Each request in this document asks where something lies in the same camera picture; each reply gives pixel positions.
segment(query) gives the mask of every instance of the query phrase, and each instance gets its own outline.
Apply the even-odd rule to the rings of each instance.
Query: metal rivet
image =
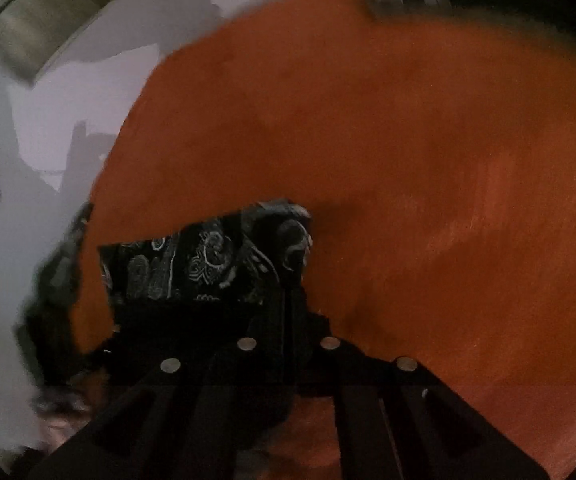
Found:
[[[240,350],[243,350],[244,352],[249,352],[255,349],[255,347],[257,346],[257,342],[253,337],[242,337],[239,341],[237,341],[237,346],[239,347]]]
[[[181,361],[175,359],[174,357],[170,357],[170,359],[161,361],[159,368],[161,368],[161,371],[165,372],[166,374],[173,374],[175,371],[181,368]]]
[[[414,372],[419,365],[412,357],[399,357],[396,362],[397,368],[403,372]]]
[[[341,341],[336,337],[327,336],[324,337],[319,344],[324,350],[336,350],[341,346]]]

